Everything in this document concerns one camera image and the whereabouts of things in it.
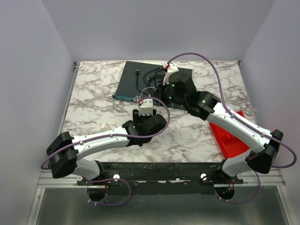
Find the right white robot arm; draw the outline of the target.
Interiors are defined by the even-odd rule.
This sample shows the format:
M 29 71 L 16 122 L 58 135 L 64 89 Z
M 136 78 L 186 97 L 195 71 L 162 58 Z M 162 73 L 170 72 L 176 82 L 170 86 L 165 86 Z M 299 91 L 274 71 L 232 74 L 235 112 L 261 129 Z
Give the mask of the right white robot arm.
M 181 106 L 190 115 L 221 127 L 248 146 L 246 152 L 222 161 L 219 168 L 222 173 L 230 177 L 250 170 L 269 173 L 283 138 L 281 131 L 257 127 L 224 106 L 217 96 L 197 91 L 192 77 L 182 72 L 167 73 L 158 93 L 167 103 Z

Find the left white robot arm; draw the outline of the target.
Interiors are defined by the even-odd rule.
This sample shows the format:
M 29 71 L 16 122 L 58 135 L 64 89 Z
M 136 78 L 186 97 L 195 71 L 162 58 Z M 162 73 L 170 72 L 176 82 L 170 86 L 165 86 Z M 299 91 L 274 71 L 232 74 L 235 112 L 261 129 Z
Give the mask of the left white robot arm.
M 68 131 L 60 133 L 46 150 L 51 157 L 52 177 L 58 179 L 74 174 L 92 180 L 101 174 L 100 163 L 89 161 L 86 156 L 113 148 L 142 146 L 167 125 L 166 119 L 156 110 L 150 116 L 141 116 L 133 110 L 133 120 L 110 131 L 88 136 L 71 136 Z

